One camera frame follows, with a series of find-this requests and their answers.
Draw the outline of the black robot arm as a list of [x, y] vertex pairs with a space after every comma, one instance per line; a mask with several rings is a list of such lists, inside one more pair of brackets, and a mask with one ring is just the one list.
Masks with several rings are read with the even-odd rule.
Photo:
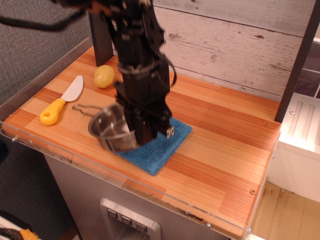
[[162, 133], [172, 133], [172, 113], [166, 96], [172, 63], [160, 52], [164, 30], [160, 27], [151, 0], [59, 0], [63, 7], [100, 16], [106, 23], [118, 55], [122, 81], [114, 83], [116, 100], [124, 107], [128, 127], [139, 145]]

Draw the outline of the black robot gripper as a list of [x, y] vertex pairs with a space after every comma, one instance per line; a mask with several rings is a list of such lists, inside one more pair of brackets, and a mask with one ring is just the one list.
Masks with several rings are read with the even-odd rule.
[[139, 146], [158, 137], [158, 132], [169, 138], [174, 135], [170, 120], [172, 113], [166, 104], [170, 92], [167, 63], [156, 62], [143, 68], [117, 64], [123, 82], [116, 82], [117, 101], [123, 105], [124, 117], [130, 131], [135, 130]]

